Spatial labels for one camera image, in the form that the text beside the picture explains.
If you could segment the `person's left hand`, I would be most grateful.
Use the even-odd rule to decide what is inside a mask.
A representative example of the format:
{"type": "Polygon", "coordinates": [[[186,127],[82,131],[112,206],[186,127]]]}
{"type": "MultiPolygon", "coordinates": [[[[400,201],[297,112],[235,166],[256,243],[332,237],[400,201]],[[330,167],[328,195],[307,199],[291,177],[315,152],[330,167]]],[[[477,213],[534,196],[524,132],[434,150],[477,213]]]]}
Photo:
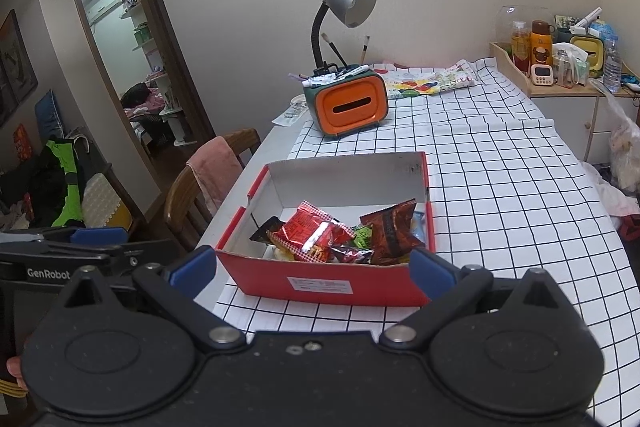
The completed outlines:
{"type": "Polygon", "coordinates": [[[17,386],[27,391],[28,388],[25,384],[21,369],[21,358],[10,358],[8,361],[6,361],[6,369],[8,370],[9,374],[16,380],[17,386]]]}

